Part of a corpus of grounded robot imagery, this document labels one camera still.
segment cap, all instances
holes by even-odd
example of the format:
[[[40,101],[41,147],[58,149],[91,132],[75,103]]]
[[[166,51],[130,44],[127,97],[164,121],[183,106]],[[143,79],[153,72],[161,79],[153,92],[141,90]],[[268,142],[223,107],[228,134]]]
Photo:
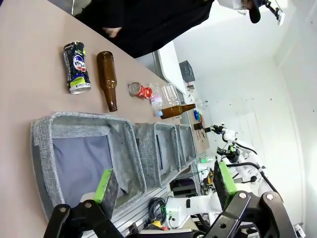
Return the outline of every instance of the cap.
[[[263,0],[253,0],[254,7],[249,10],[250,19],[252,23],[258,23],[261,19],[259,7],[263,5]]]

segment crushed red can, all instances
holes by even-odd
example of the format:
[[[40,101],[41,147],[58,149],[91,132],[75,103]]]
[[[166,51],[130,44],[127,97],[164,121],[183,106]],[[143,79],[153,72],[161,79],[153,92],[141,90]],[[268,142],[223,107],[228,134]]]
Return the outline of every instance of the crushed red can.
[[[129,93],[131,96],[149,99],[152,96],[152,88],[143,87],[140,83],[134,82],[129,86]]]

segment clear plastic bottle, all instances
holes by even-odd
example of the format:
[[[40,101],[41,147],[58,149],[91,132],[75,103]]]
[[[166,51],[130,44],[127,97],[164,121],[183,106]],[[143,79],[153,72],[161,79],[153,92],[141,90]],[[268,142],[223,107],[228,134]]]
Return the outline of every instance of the clear plastic bottle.
[[[163,115],[163,100],[159,93],[159,85],[157,83],[150,84],[150,87],[152,88],[152,96],[150,97],[150,101],[154,111],[154,115],[156,117],[161,117]]]

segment crushed can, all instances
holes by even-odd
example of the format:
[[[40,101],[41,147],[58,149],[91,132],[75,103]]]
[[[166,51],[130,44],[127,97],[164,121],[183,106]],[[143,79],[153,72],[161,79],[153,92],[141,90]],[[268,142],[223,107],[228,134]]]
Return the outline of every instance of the crushed can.
[[[64,46],[63,52],[67,68],[67,87],[71,94],[79,94],[91,89],[85,65],[85,46],[74,41]]]

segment fabric basket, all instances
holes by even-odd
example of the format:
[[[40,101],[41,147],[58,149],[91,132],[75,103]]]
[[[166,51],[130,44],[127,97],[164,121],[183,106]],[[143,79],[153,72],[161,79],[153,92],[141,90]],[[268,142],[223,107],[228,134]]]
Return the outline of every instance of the fabric basket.
[[[196,158],[197,152],[190,125],[176,125],[179,141],[181,167],[189,166]]]
[[[134,131],[148,190],[166,187],[181,168],[176,126],[140,123]]]
[[[144,197],[146,182],[129,121],[58,112],[33,122],[31,136],[35,177],[48,218],[56,205],[69,202],[74,207],[81,193],[96,191],[109,168],[119,184],[113,218]]]

